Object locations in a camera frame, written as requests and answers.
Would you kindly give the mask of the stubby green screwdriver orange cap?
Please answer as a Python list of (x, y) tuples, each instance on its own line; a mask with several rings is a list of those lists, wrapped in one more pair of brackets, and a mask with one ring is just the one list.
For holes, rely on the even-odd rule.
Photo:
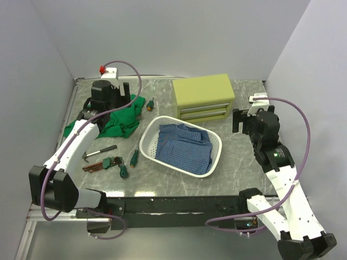
[(146, 105), (146, 109), (148, 111), (152, 111), (153, 110), (153, 107), (154, 107), (154, 98), (152, 98)]

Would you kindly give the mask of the yellow-green metal tool chest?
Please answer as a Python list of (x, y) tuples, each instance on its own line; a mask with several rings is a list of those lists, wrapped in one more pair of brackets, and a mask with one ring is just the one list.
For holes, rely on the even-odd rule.
[(235, 100), (227, 74), (176, 79), (172, 86), (176, 118), (191, 123), (227, 118)]

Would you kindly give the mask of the black handled claw hammer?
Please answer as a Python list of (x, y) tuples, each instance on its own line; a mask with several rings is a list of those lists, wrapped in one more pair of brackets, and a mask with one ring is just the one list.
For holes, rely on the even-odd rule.
[(92, 152), (92, 153), (88, 153), (88, 154), (87, 154), (87, 153), (85, 152), (85, 153), (82, 155), (82, 159), (83, 159), (85, 162), (88, 163), (88, 160), (87, 160), (87, 159), (88, 159), (89, 157), (94, 156), (94, 155), (96, 155), (96, 154), (108, 152), (108, 151), (111, 151), (111, 150), (114, 150), (114, 149), (117, 149), (117, 148), (118, 148), (117, 145), (112, 145), (112, 146), (109, 146), (109, 147), (100, 149), (100, 150), (95, 151), (95, 152)]

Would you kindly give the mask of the long green screwdriver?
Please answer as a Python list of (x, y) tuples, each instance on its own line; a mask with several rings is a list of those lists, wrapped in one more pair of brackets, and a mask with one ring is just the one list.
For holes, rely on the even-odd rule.
[(137, 163), (138, 163), (138, 156), (139, 156), (139, 150), (136, 149), (136, 150), (134, 150), (133, 156), (132, 156), (132, 158), (130, 160), (130, 166), (131, 167), (135, 167), (137, 165)]

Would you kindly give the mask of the hex key set green holder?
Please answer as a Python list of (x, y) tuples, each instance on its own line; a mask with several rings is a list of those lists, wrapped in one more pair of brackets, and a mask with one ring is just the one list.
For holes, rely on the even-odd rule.
[(83, 167), (84, 172), (95, 173), (102, 170), (107, 170), (114, 166), (119, 166), (123, 162), (121, 157), (107, 157), (100, 162)]

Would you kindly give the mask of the short green screwdriver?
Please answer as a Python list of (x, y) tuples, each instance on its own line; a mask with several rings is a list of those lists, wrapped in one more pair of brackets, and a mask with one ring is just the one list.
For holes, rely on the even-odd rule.
[(120, 173), (119, 173), (120, 177), (122, 179), (127, 179), (128, 178), (128, 171), (127, 171), (127, 168), (126, 168), (122, 158), (120, 158), (118, 166), (120, 168)]

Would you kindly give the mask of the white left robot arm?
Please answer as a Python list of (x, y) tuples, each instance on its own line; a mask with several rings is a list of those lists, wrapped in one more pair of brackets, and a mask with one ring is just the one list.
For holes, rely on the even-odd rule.
[(92, 83), (91, 95), (83, 104), (63, 144), (43, 166), (33, 166), (29, 171), (33, 204), (62, 212), (88, 207), (89, 212), (97, 218), (107, 213), (105, 193), (77, 188), (70, 175), (75, 172), (93, 140), (110, 121), (108, 111), (130, 102), (129, 83), (124, 82), (121, 86), (108, 80)]

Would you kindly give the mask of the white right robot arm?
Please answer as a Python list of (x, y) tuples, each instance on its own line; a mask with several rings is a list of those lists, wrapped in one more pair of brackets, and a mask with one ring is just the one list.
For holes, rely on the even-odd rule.
[(249, 136), (254, 156), (271, 181), (285, 215), (276, 209), (269, 212), (269, 202), (256, 188), (239, 193), (238, 211), (249, 216), (253, 212), (277, 240), (282, 259), (318, 259), (337, 245), (333, 234), (320, 225), (295, 177), (297, 169), (286, 146), (279, 140), (280, 122), (274, 106), (259, 108), (250, 115), (247, 110), (233, 110), (233, 132)]

